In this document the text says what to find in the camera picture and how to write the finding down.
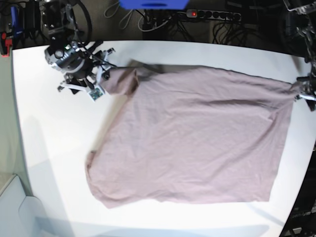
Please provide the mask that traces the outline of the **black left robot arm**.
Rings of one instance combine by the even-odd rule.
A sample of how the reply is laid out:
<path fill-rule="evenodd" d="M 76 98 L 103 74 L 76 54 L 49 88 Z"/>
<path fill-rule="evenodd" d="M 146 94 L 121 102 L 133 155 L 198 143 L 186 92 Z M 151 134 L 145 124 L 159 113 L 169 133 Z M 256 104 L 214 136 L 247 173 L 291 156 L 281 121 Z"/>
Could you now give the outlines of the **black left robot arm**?
<path fill-rule="evenodd" d="M 316 2 L 314 0 L 285 0 L 287 13 L 294 16 L 296 33 L 304 40 L 304 60 L 311 65 L 307 76 L 298 77 L 301 86 L 298 98 L 304 99 L 310 110 L 316 110 Z"/>

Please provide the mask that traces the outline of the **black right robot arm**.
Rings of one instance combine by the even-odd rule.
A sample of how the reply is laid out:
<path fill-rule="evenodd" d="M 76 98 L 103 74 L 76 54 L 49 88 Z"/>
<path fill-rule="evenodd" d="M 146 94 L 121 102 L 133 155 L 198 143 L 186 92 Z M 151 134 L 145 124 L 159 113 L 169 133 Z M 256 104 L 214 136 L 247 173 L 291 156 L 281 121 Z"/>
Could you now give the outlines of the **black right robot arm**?
<path fill-rule="evenodd" d="M 78 27 L 73 7 L 78 5 L 84 13 L 88 32 Z M 88 46 L 92 34 L 90 15 L 80 0 L 46 0 L 42 14 L 47 28 L 49 47 L 44 51 L 50 67 L 63 74 L 57 90 L 69 89 L 73 94 L 86 93 L 96 101 L 107 92 L 101 83 L 110 77 L 116 66 L 108 61 L 114 49 L 97 50 L 103 41 Z"/>

